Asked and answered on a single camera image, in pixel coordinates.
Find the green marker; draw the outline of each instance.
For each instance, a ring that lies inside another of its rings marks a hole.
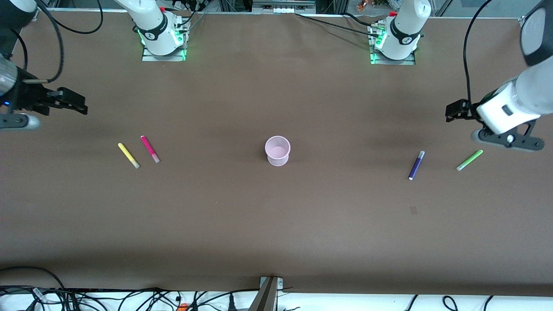
[[[461,171],[463,168],[465,168],[467,165],[469,165],[472,161],[474,161],[476,158],[478,158],[482,153],[484,153],[483,150],[478,150],[477,152],[475,152],[473,155],[468,157],[468,159],[466,159],[463,163],[461,163],[461,165],[459,165],[457,167],[457,170]]]

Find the blue marker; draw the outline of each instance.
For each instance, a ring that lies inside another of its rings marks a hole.
[[[411,173],[409,173],[409,180],[413,180],[413,178],[415,178],[415,174],[416,174],[416,171],[419,169],[420,162],[422,161],[422,157],[424,157],[424,151],[421,151],[419,153],[419,157],[415,160],[415,164],[413,164]]]

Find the pink marker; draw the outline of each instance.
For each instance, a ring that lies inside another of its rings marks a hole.
[[[140,136],[140,138],[142,139],[142,142],[144,143],[144,146],[146,146],[146,149],[150,152],[150,154],[152,155],[152,158],[154,158],[154,161],[156,163],[159,163],[159,158],[158,158],[158,155],[155,154],[155,150],[154,148],[152,148],[152,145],[150,145],[150,142],[148,141],[148,139],[146,138],[146,136]]]

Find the silver cylinder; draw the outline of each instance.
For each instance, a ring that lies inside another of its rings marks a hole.
[[[16,81],[17,66],[4,57],[0,57],[0,96],[4,96],[11,90]]]

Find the brown table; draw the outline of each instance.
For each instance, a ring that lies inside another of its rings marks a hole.
[[[51,87],[86,96],[89,115],[55,110],[39,131],[0,134],[1,266],[43,266],[68,287],[223,290],[275,274],[302,292],[553,294],[553,118],[538,122],[549,145],[536,153],[446,124],[445,106],[466,96],[467,24],[429,20],[415,66],[371,65],[365,36],[291,14],[208,15],[181,63],[141,62],[125,13],[93,35],[63,30]],[[476,23],[475,100],[525,68],[519,31]],[[22,34],[29,71],[50,77],[48,20]],[[276,134],[292,145],[281,168],[263,153]],[[54,285],[37,273],[2,283]]]

